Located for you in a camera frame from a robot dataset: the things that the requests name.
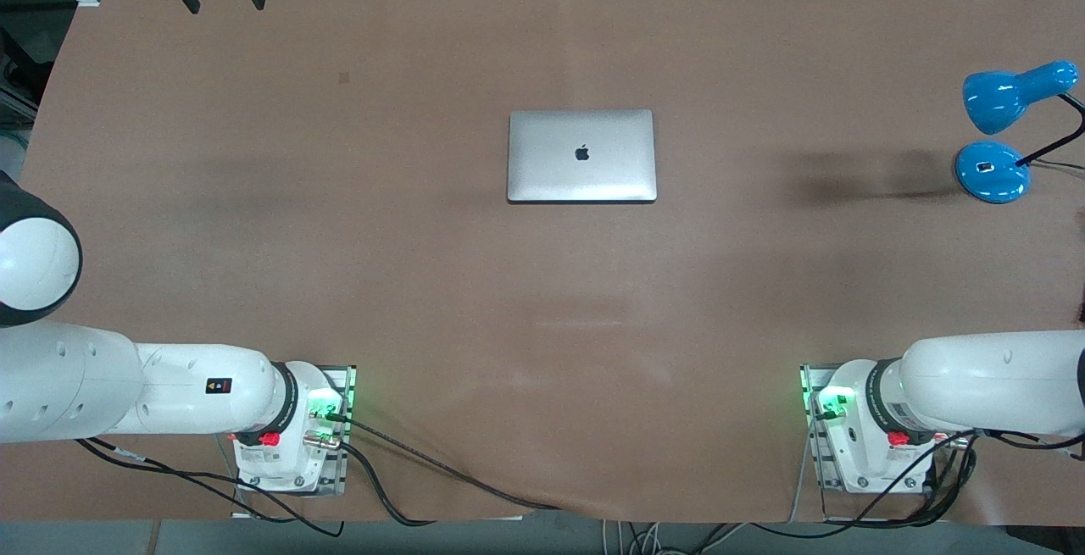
laptop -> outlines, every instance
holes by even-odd
[[[509,201],[655,201],[652,112],[513,112]]]

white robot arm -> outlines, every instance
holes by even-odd
[[[315,415],[343,411],[317,366],[39,320],[80,269],[71,223],[0,172],[0,443],[226,433],[243,481],[315,492],[328,451],[314,443],[332,430]]]
[[[940,336],[841,365],[812,398],[843,488],[883,491],[937,436],[1085,433],[1085,331]],[[919,492],[930,463],[894,492]]]

metal connector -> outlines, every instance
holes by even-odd
[[[302,442],[306,443],[308,447],[315,447],[318,449],[337,450],[337,448],[342,446],[343,440],[336,436],[314,433],[310,430],[302,437]]]

gray floor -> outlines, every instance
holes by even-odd
[[[541,512],[522,521],[469,521],[403,528],[391,522],[349,524],[330,539],[299,525],[259,521],[55,521],[0,524],[0,553],[5,555],[383,555],[444,554],[602,554],[600,522],[565,513]],[[617,554],[611,527],[609,551]],[[824,526],[774,526],[792,532],[824,531]],[[663,525],[666,545],[692,547],[711,526]],[[850,530],[824,540],[778,538],[745,527],[711,553],[779,555],[1050,555],[1006,535],[998,528],[935,524],[922,529]]]

blue lamp base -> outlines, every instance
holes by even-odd
[[[1008,204],[1029,191],[1032,173],[1003,142],[972,142],[957,153],[954,173],[965,192],[987,204]]]

